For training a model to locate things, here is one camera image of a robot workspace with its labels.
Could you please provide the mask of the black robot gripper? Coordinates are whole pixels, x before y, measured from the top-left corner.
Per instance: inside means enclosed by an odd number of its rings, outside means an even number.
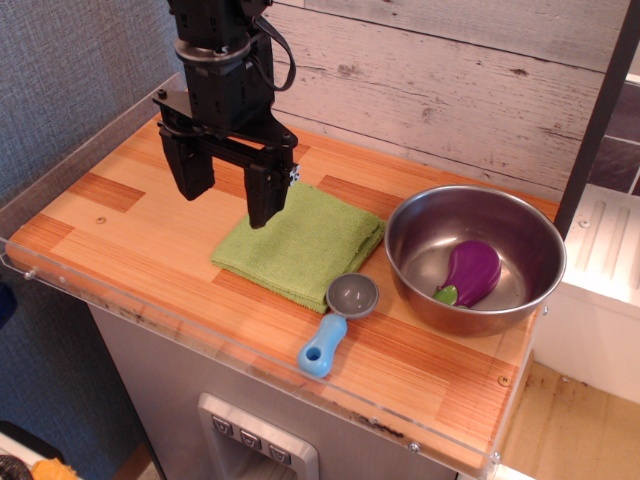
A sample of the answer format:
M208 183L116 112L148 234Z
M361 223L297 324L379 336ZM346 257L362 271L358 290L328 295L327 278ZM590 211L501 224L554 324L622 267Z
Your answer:
M285 206L297 139L271 112L283 85L274 80L272 46L289 47L278 33L218 37L181 34L175 43L187 82L184 92L158 91L165 158L179 192L193 201L215 184L213 161L244 169L249 224L264 227Z

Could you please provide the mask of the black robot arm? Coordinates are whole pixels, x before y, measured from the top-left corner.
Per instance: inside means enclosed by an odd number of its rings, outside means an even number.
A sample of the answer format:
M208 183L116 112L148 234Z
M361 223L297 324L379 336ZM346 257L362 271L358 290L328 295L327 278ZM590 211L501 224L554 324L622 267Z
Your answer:
M172 1L186 90L158 90L159 134L174 181L187 200L215 184L216 159L239 166L249 222L264 227L298 178L297 137L272 114L278 92L296 76L274 80L273 44L290 47L264 18L267 1Z

